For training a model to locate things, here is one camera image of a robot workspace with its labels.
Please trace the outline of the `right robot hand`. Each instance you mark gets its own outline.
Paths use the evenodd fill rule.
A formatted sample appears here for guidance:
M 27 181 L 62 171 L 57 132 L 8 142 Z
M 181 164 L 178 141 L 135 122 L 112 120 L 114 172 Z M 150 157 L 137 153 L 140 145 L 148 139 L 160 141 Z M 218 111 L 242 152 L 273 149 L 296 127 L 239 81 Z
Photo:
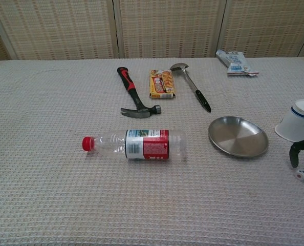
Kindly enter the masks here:
M 289 158 L 290 158 L 290 163 L 291 163 L 292 168 L 296 169 L 299 165 L 298 156 L 299 156 L 300 151 L 304 151 L 304 140 L 294 142 L 290 147 Z M 304 180 L 304 170 L 298 169 L 297 171 L 295 171 L 294 175 L 300 181 Z

